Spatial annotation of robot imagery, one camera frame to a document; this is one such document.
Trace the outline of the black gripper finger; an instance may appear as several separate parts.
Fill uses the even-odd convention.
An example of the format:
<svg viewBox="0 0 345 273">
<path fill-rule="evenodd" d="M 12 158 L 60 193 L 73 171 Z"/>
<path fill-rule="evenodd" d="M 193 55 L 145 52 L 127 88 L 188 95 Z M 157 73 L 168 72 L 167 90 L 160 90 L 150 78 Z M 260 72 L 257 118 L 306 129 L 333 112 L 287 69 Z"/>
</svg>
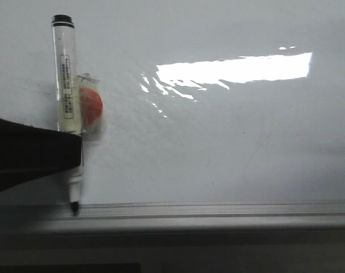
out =
<svg viewBox="0 0 345 273">
<path fill-rule="evenodd" d="M 0 193 L 81 164 L 82 138 L 0 118 Z"/>
</svg>

